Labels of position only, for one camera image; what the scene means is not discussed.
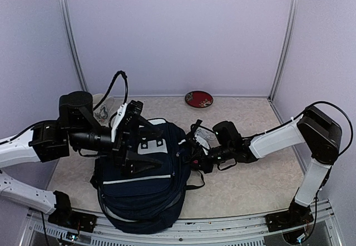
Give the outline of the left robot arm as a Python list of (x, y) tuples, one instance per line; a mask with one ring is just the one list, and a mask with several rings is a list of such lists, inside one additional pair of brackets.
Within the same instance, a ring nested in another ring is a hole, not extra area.
[[(46, 163), (67, 157), (75, 151), (92, 150), (108, 156), (124, 176), (162, 167), (162, 162), (138, 154), (131, 139), (138, 139), (139, 127), (145, 126), (157, 137), (162, 131), (141, 116), (143, 104), (123, 102), (112, 127), (94, 118), (92, 95), (84, 91), (63, 95), (59, 100), (59, 118), (40, 121), (18, 135), (1, 142), (1, 168), (22, 163)], [(93, 214), (72, 210), (70, 198), (61, 191), (46, 191), (15, 180), (1, 172), (1, 196), (36, 209), (48, 221), (77, 231), (92, 232)]]

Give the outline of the white charger with cable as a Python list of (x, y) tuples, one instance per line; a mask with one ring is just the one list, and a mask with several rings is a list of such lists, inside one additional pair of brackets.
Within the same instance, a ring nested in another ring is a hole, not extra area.
[(216, 135), (213, 132), (203, 129), (202, 127), (197, 128), (195, 131), (195, 137), (204, 139), (208, 143), (217, 141)]

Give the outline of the navy blue backpack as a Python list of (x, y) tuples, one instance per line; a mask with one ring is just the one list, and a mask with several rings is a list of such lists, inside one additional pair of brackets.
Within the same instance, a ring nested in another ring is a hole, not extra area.
[(130, 234), (154, 234), (172, 227), (182, 211), (191, 174), (191, 151), (185, 146), (185, 132), (162, 118), (149, 121), (162, 130), (162, 145), (148, 141), (148, 148), (136, 146), (139, 156), (160, 161), (158, 169), (132, 177), (121, 174), (105, 157), (96, 159), (91, 184), (97, 190), (101, 210), (118, 230)]

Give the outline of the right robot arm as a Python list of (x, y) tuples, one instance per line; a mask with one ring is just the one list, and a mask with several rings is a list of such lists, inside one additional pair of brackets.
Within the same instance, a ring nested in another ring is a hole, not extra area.
[(342, 128), (316, 104), (307, 106), (278, 127), (248, 137), (241, 136), (231, 121), (222, 121), (210, 130), (217, 138), (217, 147), (210, 147), (197, 134), (198, 128), (198, 122), (192, 124), (186, 139), (196, 154), (190, 161), (192, 167), (205, 173), (229, 160), (235, 164), (249, 164), (288, 147), (305, 144), (311, 152), (311, 161), (300, 187), (287, 210), (268, 214), (265, 220), (270, 232), (316, 221), (317, 213), (310, 206), (316, 203), (319, 190), (342, 154)]

